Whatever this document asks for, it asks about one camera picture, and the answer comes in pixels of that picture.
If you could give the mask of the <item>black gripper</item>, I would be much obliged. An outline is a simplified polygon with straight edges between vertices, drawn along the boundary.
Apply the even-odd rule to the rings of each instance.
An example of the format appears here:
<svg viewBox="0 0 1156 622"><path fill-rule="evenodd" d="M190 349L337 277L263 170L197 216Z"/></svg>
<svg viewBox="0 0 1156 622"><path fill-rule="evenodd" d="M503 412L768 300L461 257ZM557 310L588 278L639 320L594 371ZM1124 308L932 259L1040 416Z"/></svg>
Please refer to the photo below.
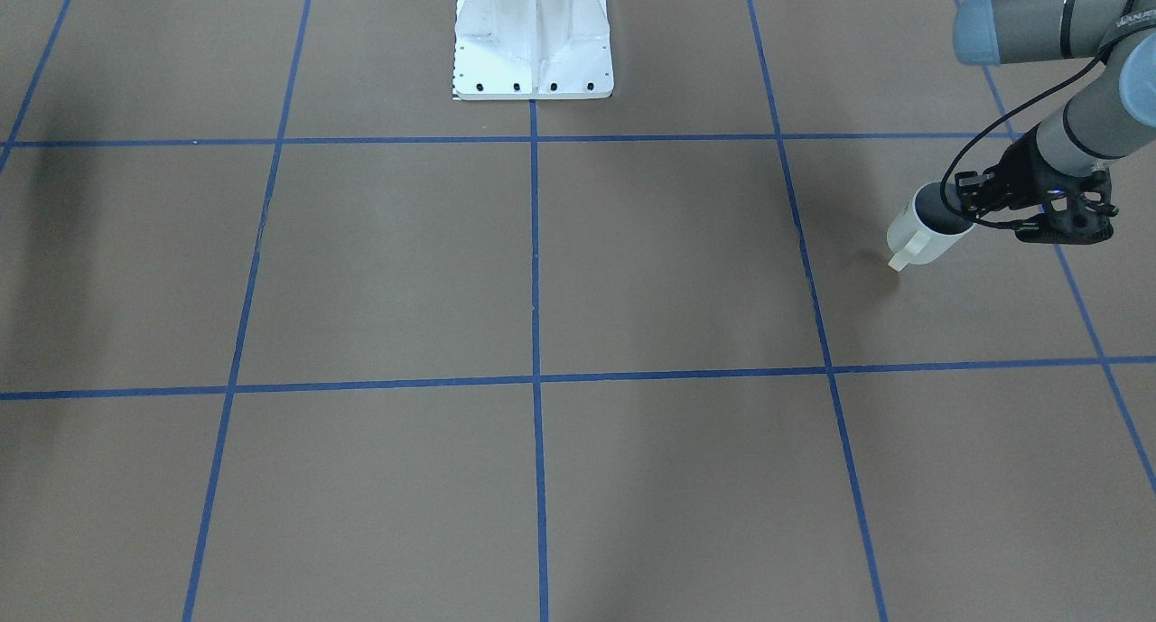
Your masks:
<svg viewBox="0 0 1156 622"><path fill-rule="evenodd" d="M1052 205L1062 197L1062 175L1043 157L1036 134L1024 134L986 172L955 175L959 199L993 199L990 202L954 200L954 215L965 222L990 222L995 212L1043 207L1046 219L1057 219Z"/></svg>

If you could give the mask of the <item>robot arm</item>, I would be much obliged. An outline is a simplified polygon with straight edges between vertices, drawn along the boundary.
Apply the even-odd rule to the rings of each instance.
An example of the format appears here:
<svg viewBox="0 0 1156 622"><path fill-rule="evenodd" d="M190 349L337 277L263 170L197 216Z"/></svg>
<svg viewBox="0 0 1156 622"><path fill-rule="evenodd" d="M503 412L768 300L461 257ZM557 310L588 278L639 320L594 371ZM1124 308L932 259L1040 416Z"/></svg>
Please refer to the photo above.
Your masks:
<svg viewBox="0 0 1156 622"><path fill-rule="evenodd" d="M991 212L1043 207L1007 228L1042 240L1105 238L1116 216L1110 166L1153 145L1153 0L964 0L953 47L970 66L1081 60L1073 80L1099 74L994 166L950 165L941 205L977 225Z"/></svg>

